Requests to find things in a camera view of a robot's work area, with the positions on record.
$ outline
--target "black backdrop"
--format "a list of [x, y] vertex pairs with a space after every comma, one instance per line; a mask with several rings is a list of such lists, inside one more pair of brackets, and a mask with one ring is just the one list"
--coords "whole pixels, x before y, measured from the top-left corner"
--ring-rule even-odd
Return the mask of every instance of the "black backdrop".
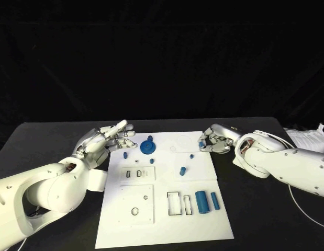
[[0, 148], [24, 122], [252, 116], [324, 122], [324, 2], [0, 5]]

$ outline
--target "blue object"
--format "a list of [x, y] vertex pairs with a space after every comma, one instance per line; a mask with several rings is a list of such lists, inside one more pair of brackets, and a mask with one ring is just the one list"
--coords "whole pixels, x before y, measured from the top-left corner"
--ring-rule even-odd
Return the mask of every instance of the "blue object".
[[184, 174], [186, 174], [186, 167], [183, 166], [181, 171], [180, 171], [180, 175], [184, 176]]
[[157, 150], [157, 145], [152, 141], [152, 136], [148, 136], [148, 140], [142, 142], [141, 144], [141, 151], [144, 154], [151, 154]]
[[209, 202], [207, 202], [207, 197], [206, 197], [205, 191], [196, 192], [196, 200], [197, 200], [197, 205], [199, 205], [199, 212], [209, 213], [210, 207], [209, 207]]
[[219, 201], [218, 201], [216, 192], [212, 193], [212, 197], [213, 197], [215, 209], [216, 209], [216, 210], [220, 210], [220, 205], [219, 205]]

